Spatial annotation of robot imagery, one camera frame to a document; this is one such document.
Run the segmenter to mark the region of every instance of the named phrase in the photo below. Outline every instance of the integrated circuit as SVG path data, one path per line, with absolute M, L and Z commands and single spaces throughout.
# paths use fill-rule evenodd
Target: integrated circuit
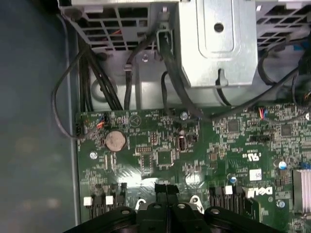
M 236 133 L 239 131 L 239 122 L 237 120 L 228 121 L 228 133 Z
M 282 125 L 281 126 L 281 135 L 282 135 L 282 137 L 292 136 L 292 126 L 291 125 Z

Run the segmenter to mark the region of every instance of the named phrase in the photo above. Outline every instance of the black cable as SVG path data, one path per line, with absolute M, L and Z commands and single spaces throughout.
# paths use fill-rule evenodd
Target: black cable
M 227 112 L 224 113 L 218 113 L 218 114 L 214 114 L 211 116 L 212 120 L 218 120 L 224 117 L 228 117 L 231 116 L 233 114 L 239 113 L 241 112 L 243 109 L 245 108 L 249 108 L 252 107 L 254 104 L 256 104 L 262 97 L 273 93 L 275 90 L 277 90 L 279 87 L 281 87 L 284 83 L 286 83 L 288 80 L 290 80 L 296 73 L 298 72 L 298 68 L 293 69 L 291 72 L 289 72 L 284 78 L 282 78 L 279 82 L 277 82 L 276 84 L 274 84 L 272 87 L 270 87 L 268 90 L 264 91 L 263 93 L 261 93 L 260 95 L 252 98 L 251 100 L 237 106 L 234 107 L 232 109 L 230 109 Z
M 91 60 L 88 60 L 88 63 L 91 67 L 91 69 L 93 70 L 93 73 L 98 81 L 99 86 L 101 87 L 101 90 L 107 100 L 107 103 L 109 105 L 109 107 L 111 108 L 111 110 L 115 111 L 118 110 L 117 107 L 115 106 L 115 103 L 106 87 L 106 85 L 103 82 L 103 79 L 101 78 L 101 75 L 99 74 L 97 68 L 95 67 L 94 63 Z
M 79 95 L 80 95 L 80 112 L 86 111 L 86 96 L 85 96 L 85 77 L 83 74 L 84 70 L 84 62 L 82 58 L 79 61 Z
M 269 118 L 266 118 L 264 117 L 262 120 L 264 121 L 267 121 L 269 123 L 273 123 L 273 124 L 282 124 L 282 123 L 290 123 L 290 122 L 293 122 L 295 120 L 298 120 L 300 118 L 303 118 L 305 117 L 305 115 L 310 111 L 310 107 L 303 107 L 303 106 L 300 106 L 296 100 L 296 97 L 295 97 L 295 88 L 296 88 L 296 82 L 297 82 L 297 79 L 298 79 L 298 71 L 296 72 L 296 75 L 294 76 L 293 78 L 293 81 L 292 81 L 292 97 L 293 97 L 293 102 L 295 104 L 295 106 L 300 109 L 300 110 L 303 110 L 303 113 L 297 115 L 297 116 L 294 116 L 292 117 L 291 119 L 286 119 L 286 120 L 273 120 L 273 119 L 269 119 Z
M 218 79 L 216 80 L 215 85 L 220 86 L 220 77 L 218 77 Z M 225 97 L 223 93 L 223 89 L 221 87 L 216 87 L 216 91 L 218 93 L 219 98 L 222 100 L 222 102 L 227 106 L 231 106 L 231 104 L 229 103 L 229 101 L 227 100 L 227 98 Z
M 194 103 L 190 100 L 183 84 L 182 84 L 182 79 L 178 73 L 178 67 L 177 64 L 173 58 L 173 55 L 170 51 L 169 44 L 167 43 L 166 39 L 164 36 L 160 36 L 159 38 L 160 41 L 160 47 L 161 47 L 161 55 L 163 57 L 163 60 L 165 62 L 166 68 L 168 70 L 168 74 L 170 76 L 170 79 L 172 81 L 173 87 L 175 91 L 177 92 L 178 96 L 180 97 L 183 105 L 196 117 L 199 119 L 202 119 L 204 121 L 212 121 L 212 120 L 219 120 L 224 117 L 231 116 L 233 114 L 241 112 L 245 108 L 249 108 L 256 104 L 262 97 L 264 97 L 267 94 L 270 94 L 277 90 L 279 87 L 281 87 L 284 83 L 286 83 L 288 80 L 290 80 L 294 75 L 297 74 L 298 68 L 293 69 L 291 72 L 289 72 L 283 79 L 281 79 L 279 82 L 274 84 L 272 87 L 270 87 L 268 90 L 265 92 L 261 93 L 255 98 L 252 98 L 251 100 L 230 109 L 229 111 L 222 112 L 222 113 L 217 113 L 213 114 L 210 116 L 205 116 L 200 110 L 196 108 Z
M 167 105 L 167 89 L 165 85 L 165 77 L 167 75 L 167 71 L 165 71 L 162 76 L 161 76 L 161 90 L 162 90 L 162 100 L 163 100 L 163 105 L 164 105 L 164 111 L 165 113 L 173 120 L 178 123 L 191 123 L 197 121 L 196 119 L 187 119 L 187 120 L 182 120 L 178 116 L 175 116 L 173 112 L 170 110 L 170 108 Z
M 85 139 L 87 137 L 89 137 L 93 132 L 95 132 L 97 130 L 97 127 L 95 126 L 94 128 L 92 128 L 87 134 L 81 135 L 81 136 L 75 136 L 75 135 L 71 135 L 70 133 L 68 133 L 64 126 L 62 125 L 62 122 L 59 118 L 58 115 L 58 111 L 57 111 L 57 106 L 56 106 L 56 94 L 57 94 L 57 90 L 59 88 L 59 86 L 61 85 L 61 83 L 63 82 L 63 80 L 67 77 L 67 75 L 72 71 L 72 69 L 77 65 L 77 63 L 79 62 L 79 59 L 83 56 L 83 54 L 88 50 L 88 46 L 85 46 L 83 48 L 83 50 L 81 50 L 76 57 L 74 58 L 74 60 L 72 61 L 72 63 L 69 65 L 69 67 L 67 68 L 67 70 L 64 72 L 64 74 L 60 77 L 60 79 L 57 81 L 53 91 L 52 91 L 52 112 L 57 124 L 57 127 L 60 129 L 60 131 L 68 138 L 70 139 L 74 139 L 74 140 L 80 140 L 80 139 Z
M 197 118 L 199 118 L 199 119 L 205 118 L 206 119 L 206 117 L 201 112 L 201 110 L 197 109 L 196 106 L 194 105 L 194 103 L 189 98 L 189 96 L 185 90 L 185 87 L 183 85 L 182 79 L 179 75 L 177 63 L 176 63 L 176 61 L 175 61 L 175 59 L 171 53 L 170 46 L 169 46 L 168 42 L 166 41 L 166 38 L 164 35 L 159 36 L 159 43 L 160 43 L 159 45 L 161 48 L 160 54 L 163 57 L 164 63 L 166 65 L 166 69 L 168 71 L 168 74 L 169 74 L 171 82 L 172 82 L 172 85 L 173 85 L 177 95 L 181 99 L 181 102 Z
M 91 49 L 88 51 L 87 57 L 89 59 L 89 63 L 93 64 L 92 65 L 92 67 L 93 67 L 92 70 L 94 71 L 94 69 L 96 69 L 97 73 L 99 74 L 99 76 L 97 77 L 97 80 L 98 79 L 102 80 L 101 82 L 107 87 L 107 90 L 108 90 L 108 93 L 109 93 L 108 95 L 110 95 L 111 99 L 113 100 L 114 105 L 116 106 L 116 110 L 123 110 L 123 108 L 121 106 L 121 103 L 119 101 L 119 98 L 117 96 L 117 93 L 115 92 L 115 89 L 113 88 L 113 85 L 112 85 L 111 81 L 109 80 L 109 78 L 108 78 L 107 74 L 105 73 L 104 69 L 102 68 L 102 66 L 98 62 L 95 53 Z
M 85 64 L 85 82 L 84 82 L 84 93 L 86 96 L 86 109 L 88 112 L 93 112 L 94 108 L 93 108 L 93 103 L 92 103 L 92 96 L 91 96 L 91 91 L 90 91 L 90 87 L 91 87 L 91 78 L 90 78 L 90 73 L 89 73 L 89 68 L 88 68 L 88 62 L 87 59 L 83 56 L 81 59 L 83 59 L 83 62 Z
M 263 56 L 260 58 L 260 60 L 258 61 L 258 66 L 257 66 L 257 69 L 258 69 L 258 74 L 260 76 L 260 78 L 264 81 L 264 83 L 266 85 L 274 85 L 276 84 L 275 81 L 273 81 L 265 72 L 264 68 L 263 68 L 263 62 L 264 60 L 268 57 L 269 55 L 269 52 L 271 51 L 275 51 L 275 50 L 281 50 L 283 49 L 284 47 L 287 47 L 289 45 L 301 45 L 303 42 L 307 42 L 307 38 L 302 38 L 302 39 L 298 39 L 298 40 L 291 40 L 291 41 L 285 41 L 285 42 L 282 42 L 280 44 L 277 44 L 277 45 L 274 45 L 272 48 L 270 48 L 269 50 L 267 50 Z
M 81 37 L 78 37 L 79 50 L 82 50 L 85 43 Z M 79 61 L 79 95 L 80 95 L 80 112 L 86 111 L 86 94 L 85 94 L 85 63 L 83 61 L 83 56 Z
M 133 65 L 133 60 L 136 57 L 136 55 L 140 52 L 145 50 L 151 43 L 153 43 L 156 40 L 156 34 L 153 33 L 150 36 L 146 37 L 144 41 L 142 41 L 131 53 L 129 58 L 126 61 L 126 64 Z M 125 97 L 124 97 L 124 109 L 129 110 L 130 109 L 130 101 L 131 101 L 131 92 L 132 92 L 132 71 L 126 71 L 125 72 L 125 85 L 126 85 L 126 91 L 125 91 Z

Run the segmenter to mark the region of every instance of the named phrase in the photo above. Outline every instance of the heatsink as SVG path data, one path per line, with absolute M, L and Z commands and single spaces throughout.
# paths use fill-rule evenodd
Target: heatsink
M 294 210 L 311 213 L 311 170 L 294 170 Z

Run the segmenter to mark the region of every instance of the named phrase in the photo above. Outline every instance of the white label sticker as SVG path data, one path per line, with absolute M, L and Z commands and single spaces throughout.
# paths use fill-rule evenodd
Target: white label sticker
M 261 169 L 249 170 L 249 181 L 261 181 Z

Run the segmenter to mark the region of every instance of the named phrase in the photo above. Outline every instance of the green circuit board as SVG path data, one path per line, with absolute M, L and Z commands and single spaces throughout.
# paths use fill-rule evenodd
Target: green circuit board
M 291 104 L 265 108 L 269 118 L 279 120 L 301 113 Z M 225 110 L 202 109 L 206 115 Z M 174 110 L 176 116 L 182 112 Z M 120 203 L 135 208 L 140 198 L 155 201 L 155 183 L 177 185 L 179 201 L 197 195 L 204 208 L 226 205 L 212 193 L 221 189 L 226 196 L 226 186 L 231 186 L 243 187 L 251 206 L 229 209 L 284 232 L 308 232 L 294 205 L 293 170 L 310 164 L 309 115 L 271 124 L 252 108 L 213 122 L 186 124 L 172 121 L 162 109 L 80 113 L 78 131 L 86 133 L 102 117 L 104 127 L 78 142 L 82 222 Z M 100 210 L 90 206 L 105 195 L 113 196 L 113 205 L 102 203 Z M 86 203 L 90 197 L 92 204 Z

